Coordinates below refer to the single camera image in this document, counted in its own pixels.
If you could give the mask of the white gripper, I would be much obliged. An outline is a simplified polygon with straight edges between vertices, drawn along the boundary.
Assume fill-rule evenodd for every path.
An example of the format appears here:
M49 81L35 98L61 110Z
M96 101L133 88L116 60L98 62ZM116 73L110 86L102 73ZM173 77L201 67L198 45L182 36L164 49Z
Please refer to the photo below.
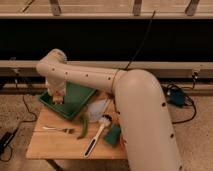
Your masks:
M50 96L64 96L66 95L66 83L62 81L46 81L47 92Z

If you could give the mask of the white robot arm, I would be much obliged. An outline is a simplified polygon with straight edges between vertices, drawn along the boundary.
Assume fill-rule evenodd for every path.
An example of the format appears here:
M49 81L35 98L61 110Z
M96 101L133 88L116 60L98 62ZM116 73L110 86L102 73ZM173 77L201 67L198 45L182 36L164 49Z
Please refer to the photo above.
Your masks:
M70 65L59 49L43 57L36 70L52 96L63 96L67 82L114 96L131 171L184 171L165 95L152 73Z

